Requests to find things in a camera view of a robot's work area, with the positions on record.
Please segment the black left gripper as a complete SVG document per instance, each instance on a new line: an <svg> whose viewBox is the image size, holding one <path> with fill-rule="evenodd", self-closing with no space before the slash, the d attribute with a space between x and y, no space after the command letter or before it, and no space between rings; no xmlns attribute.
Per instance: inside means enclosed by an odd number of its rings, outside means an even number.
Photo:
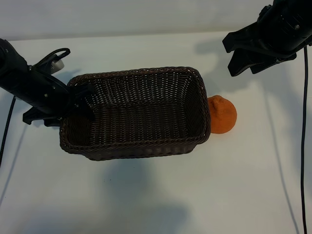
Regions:
<svg viewBox="0 0 312 234"><path fill-rule="evenodd" d="M34 120L43 120L46 127L59 127L71 102L69 88L54 76L38 70L17 71L17 75L17 97L32 106L23 114L23 122L30 125ZM95 93L92 84L75 85L70 90L76 98ZM75 101L73 112L89 120L95 119L85 99Z"/></svg>

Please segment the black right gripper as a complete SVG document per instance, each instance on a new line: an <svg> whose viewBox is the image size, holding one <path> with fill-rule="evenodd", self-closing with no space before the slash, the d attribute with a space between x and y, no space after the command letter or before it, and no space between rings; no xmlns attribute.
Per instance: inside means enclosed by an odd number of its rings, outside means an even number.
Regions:
<svg viewBox="0 0 312 234"><path fill-rule="evenodd" d="M274 1L255 23L230 32L222 43L227 53L234 51L228 65L232 77L248 68L256 74L293 60L307 45L307 2Z"/></svg>

